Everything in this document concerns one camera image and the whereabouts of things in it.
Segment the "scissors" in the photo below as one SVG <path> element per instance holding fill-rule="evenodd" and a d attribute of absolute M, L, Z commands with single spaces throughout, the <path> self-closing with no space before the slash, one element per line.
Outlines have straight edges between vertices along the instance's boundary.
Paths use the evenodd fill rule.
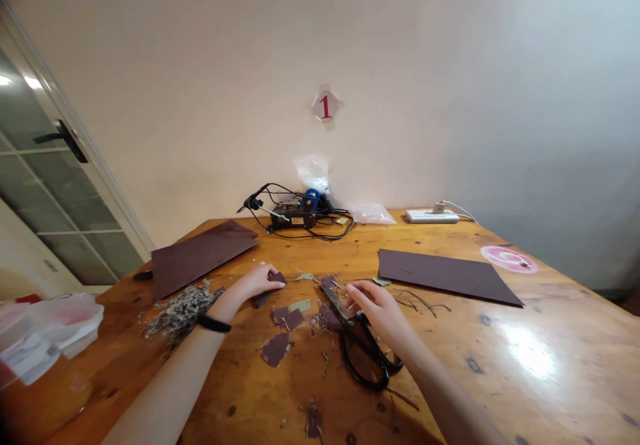
<path fill-rule="evenodd" d="M 402 360 L 396 357 L 396 362 L 392 362 L 387 358 L 387 355 L 380 349 L 375 337 L 369 329 L 369 320 L 363 312 L 359 312 L 354 316 L 349 316 L 347 310 L 344 309 L 340 299 L 337 295 L 326 285 L 320 285 L 320 288 L 329 298 L 331 305 L 338 313 L 342 327 L 339 332 L 340 339 L 340 351 L 342 353 L 342 359 L 345 362 L 345 367 L 349 373 L 354 377 L 355 381 L 368 390 L 374 392 L 384 390 L 389 386 L 389 375 L 397 373 L 404 364 Z M 363 340 L 356 328 L 360 327 L 363 331 L 365 339 Z M 379 382 L 374 382 L 366 379 L 356 370 L 351 358 L 349 357 L 349 350 L 347 349 L 347 337 L 353 341 L 352 346 L 359 346 L 371 359 L 371 361 L 382 372 L 382 379 Z"/>

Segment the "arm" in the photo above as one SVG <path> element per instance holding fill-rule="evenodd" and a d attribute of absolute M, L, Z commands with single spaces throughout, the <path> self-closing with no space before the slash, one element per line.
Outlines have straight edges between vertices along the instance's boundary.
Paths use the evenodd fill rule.
<path fill-rule="evenodd" d="M 385 343 L 402 358 L 449 445 L 509 443 L 420 340 L 387 290 L 360 281 L 348 285 L 347 291 L 346 306 L 355 302 L 352 312 L 363 310 Z"/>
<path fill-rule="evenodd" d="M 220 295 L 207 315 L 231 323 L 245 300 L 285 286 L 267 280 L 274 273 L 277 270 L 272 265 L 260 263 Z M 174 445 L 224 338 L 225 334 L 196 326 L 118 419 L 102 444 Z"/>

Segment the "glass pane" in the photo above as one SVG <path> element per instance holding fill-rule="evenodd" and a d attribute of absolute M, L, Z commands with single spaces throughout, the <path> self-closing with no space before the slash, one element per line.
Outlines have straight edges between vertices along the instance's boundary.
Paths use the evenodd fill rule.
<path fill-rule="evenodd" d="M 142 259 L 124 232 L 91 234 L 85 235 L 85 237 L 109 265 L 109 268 L 113 270 L 113 273 L 118 275 L 118 278 L 124 278 L 142 266 Z"/>
<path fill-rule="evenodd" d="M 73 226 L 15 156 L 0 157 L 0 197 L 34 232 L 70 232 Z"/>
<path fill-rule="evenodd" d="M 80 230 L 120 230 L 120 226 L 70 151 L 23 155 Z"/>
<path fill-rule="evenodd" d="M 113 285 L 115 279 L 80 235 L 40 236 L 83 285 Z"/>
<path fill-rule="evenodd" d="M 32 86 L 40 86 L 34 81 Z M 51 120 L 40 108 L 31 88 L 0 50 L 0 131 L 17 149 L 63 147 L 62 140 L 36 145 L 33 139 L 55 133 Z"/>

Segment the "clear plastic bag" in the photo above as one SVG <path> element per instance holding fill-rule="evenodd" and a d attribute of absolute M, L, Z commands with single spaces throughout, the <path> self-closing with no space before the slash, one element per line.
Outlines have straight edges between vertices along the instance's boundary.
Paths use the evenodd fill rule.
<path fill-rule="evenodd" d="M 324 158 L 310 155 L 295 160 L 298 177 L 306 188 L 313 188 L 320 193 L 329 191 L 329 164 Z"/>
<path fill-rule="evenodd" d="M 358 223 L 395 225 L 397 221 L 381 203 L 358 203 L 349 208 L 349 212 Z"/>

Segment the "hand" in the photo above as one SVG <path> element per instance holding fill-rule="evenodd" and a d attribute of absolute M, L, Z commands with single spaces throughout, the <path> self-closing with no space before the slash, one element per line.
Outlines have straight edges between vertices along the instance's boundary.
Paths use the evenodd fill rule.
<path fill-rule="evenodd" d="M 417 333 L 400 310 L 393 295 L 372 282 L 360 280 L 347 285 L 349 297 L 345 307 L 351 306 L 351 313 L 363 310 L 371 325 L 382 339 L 396 353 L 407 349 L 407 343 L 417 338 Z"/>
<path fill-rule="evenodd" d="M 229 289 L 238 292 L 244 300 L 259 295 L 268 290 L 280 290 L 285 286 L 281 282 L 270 282 L 267 278 L 278 271 L 271 264 L 260 262 L 253 270 L 244 275 Z"/>

